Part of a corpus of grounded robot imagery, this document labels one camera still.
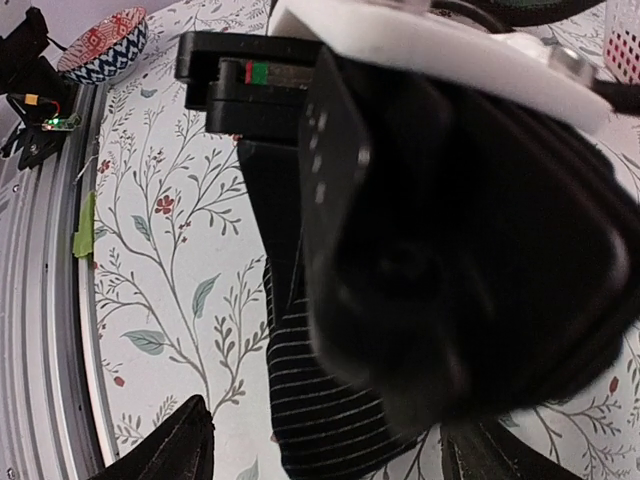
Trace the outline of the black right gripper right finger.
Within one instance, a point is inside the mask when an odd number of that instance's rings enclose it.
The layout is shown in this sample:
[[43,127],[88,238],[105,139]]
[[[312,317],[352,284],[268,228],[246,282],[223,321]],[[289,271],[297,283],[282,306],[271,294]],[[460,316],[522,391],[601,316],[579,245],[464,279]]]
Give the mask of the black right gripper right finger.
[[500,422],[442,425],[444,479],[559,479],[560,466]]

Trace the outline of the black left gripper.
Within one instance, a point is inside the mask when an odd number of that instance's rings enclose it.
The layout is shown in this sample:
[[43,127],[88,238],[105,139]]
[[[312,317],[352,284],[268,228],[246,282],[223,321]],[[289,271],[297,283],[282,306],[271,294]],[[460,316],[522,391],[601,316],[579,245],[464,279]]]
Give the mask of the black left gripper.
[[240,33],[181,34],[175,78],[209,133],[236,135],[251,206],[273,275],[274,302],[300,281],[298,124],[321,45]]

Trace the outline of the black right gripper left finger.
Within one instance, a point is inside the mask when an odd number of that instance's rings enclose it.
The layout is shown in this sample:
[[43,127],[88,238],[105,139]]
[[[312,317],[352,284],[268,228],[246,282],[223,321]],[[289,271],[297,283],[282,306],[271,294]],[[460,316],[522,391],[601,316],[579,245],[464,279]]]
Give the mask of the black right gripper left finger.
[[91,480],[211,480],[214,445],[212,415],[202,395],[195,394]]

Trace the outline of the black pinstriped underwear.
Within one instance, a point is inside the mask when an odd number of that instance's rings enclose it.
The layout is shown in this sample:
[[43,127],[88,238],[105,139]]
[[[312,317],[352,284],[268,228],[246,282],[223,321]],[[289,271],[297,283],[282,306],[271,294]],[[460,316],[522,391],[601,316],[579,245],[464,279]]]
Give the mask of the black pinstriped underwear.
[[380,399],[335,380],[310,345],[307,298],[267,262],[266,366],[271,426],[291,479],[420,479],[426,439],[402,440],[385,422]]

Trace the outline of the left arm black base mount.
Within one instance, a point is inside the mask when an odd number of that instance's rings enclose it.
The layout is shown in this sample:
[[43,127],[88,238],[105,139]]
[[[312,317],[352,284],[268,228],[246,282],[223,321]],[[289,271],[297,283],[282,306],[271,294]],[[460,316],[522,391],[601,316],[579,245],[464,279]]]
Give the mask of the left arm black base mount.
[[72,115],[78,88],[65,81],[43,55],[49,45],[48,27],[40,9],[30,6],[11,32],[1,35],[1,94],[24,124],[9,136],[2,154],[15,145],[18,169],[33,169],[62,150],[70,131],[59,122]]

